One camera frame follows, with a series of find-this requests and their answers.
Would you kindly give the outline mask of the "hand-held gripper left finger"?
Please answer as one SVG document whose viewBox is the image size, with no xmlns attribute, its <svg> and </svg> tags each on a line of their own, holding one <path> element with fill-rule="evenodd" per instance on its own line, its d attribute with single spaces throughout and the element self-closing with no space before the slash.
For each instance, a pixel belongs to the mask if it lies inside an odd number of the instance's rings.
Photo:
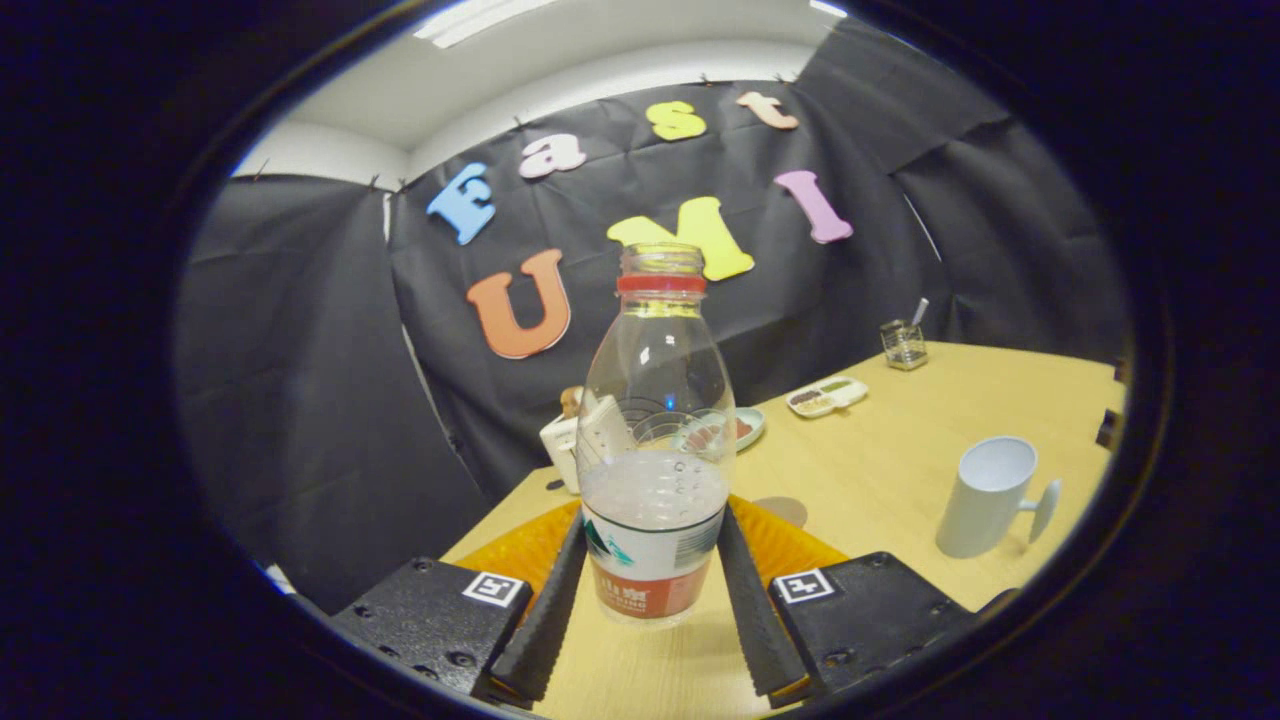
<svg viewBox="0 0 1280 720">
<path fill-rule="evenodd" d="M 458 562 L 416 557 L 333 616 L 358 647 L 492 703 L 545 698 L 586 541 L 577 501 Z"/>
</svg>

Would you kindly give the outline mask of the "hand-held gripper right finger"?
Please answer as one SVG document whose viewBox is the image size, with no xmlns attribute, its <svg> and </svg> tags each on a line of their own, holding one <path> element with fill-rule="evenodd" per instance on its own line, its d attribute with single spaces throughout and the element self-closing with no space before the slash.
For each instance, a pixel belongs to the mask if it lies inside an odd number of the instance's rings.
<svg viewBox="0 0 1280 720">
<path fill-rule="evenodd" d="M 772 708 L 872 694 L 979 618 L 891 552 L 849 557 L 739 496 L 717 547 L 751 683 Z"/>
</svg>

